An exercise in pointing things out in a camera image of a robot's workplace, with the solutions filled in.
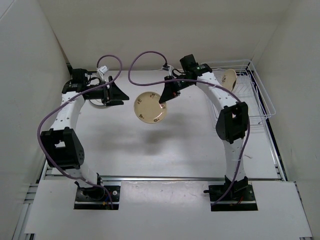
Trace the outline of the white plate with dark rings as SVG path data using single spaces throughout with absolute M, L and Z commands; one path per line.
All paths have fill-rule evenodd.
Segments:
M 89 100 L 89 103 L 96 108 L 107 108 L 102 102 L 97 100 Z

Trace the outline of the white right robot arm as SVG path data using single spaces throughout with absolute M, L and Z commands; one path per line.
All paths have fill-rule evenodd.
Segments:
M 226 158 L 224 193 L 230 200 L 238 199 L 248 185 L 243 164 L 243 144 L 248 131 L 248 105 L 240 101 L 217 80 L 213 70 L 206 64 L 198 64 L 193 54 L 181 58 L 184 71 L 179 76 L 166 76 L 159 103 L 162 104 L 180 95 L 180 91 L 196 85 L 219 111 L 215 130 L 222 140 Z

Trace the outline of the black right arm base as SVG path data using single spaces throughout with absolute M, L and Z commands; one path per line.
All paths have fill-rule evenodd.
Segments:
M 232 193 L 230 190 L 222 200 L 214 204 L 214 202 L 225 193 L 226 189 L 223 185 L 209 185 L 208 189 L 203 191 L 204 194 L 209 195 L 212 212 L 245 212 L 258 210 L 254 189 L 251 184 L 238 193 Z

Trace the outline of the beige plate front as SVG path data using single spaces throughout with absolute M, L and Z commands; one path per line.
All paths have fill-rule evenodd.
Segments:
M 134 101 L 134 113 L 139 120 L 147 124 L 161 122 L 167 116 L 167 104 L 159 103 L 160 95 L 153 91 L 141 93 Z

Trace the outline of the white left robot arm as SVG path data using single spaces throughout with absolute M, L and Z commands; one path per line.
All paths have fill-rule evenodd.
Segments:
M 85 151 L 76 134 L 79 115 L 85 102 L 101 100 L 103 106 L 121 106 L 130 98 L 115 84 L 112 76 L 91 76 L 83 68 L 71 70 L 71 78 L 62 89 L 61 105 L 54 114 L 55 120 L 48 130 L 38 129 L 38 141 L 48 165 L 62 175 L 75 180 L 93 200 L 105 194 L 101 177 L 85 164 Z

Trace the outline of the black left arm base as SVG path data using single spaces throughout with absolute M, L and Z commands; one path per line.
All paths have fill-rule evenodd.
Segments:
M 75 210 L 108 210 L 116 211 L 120 206 L 121 186 L 104 185 L 99 187 L 80 187 L 76 181 L 77 190 L 74 199 Z

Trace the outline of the beige plate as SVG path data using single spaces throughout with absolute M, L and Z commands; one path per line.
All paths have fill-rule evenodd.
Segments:
M 134 113 L 139 120 L 147 124 L 161 122 L 167 116 L 167 104 L 159 103 L 160 95 L 153 91 L 141 93 L 134 101 Z
M 227 69 L 221 79 L 221 86 L 229 91 L 235 88 L 237 82 L 237 73 L 234 69 Z

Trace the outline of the beige plate rear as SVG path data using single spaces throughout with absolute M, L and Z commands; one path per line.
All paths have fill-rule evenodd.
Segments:
M 237 73 L 234 69 L 227 69 L 221 79 L 221 86 L 229 91 L 235 88 L 237 82 Z

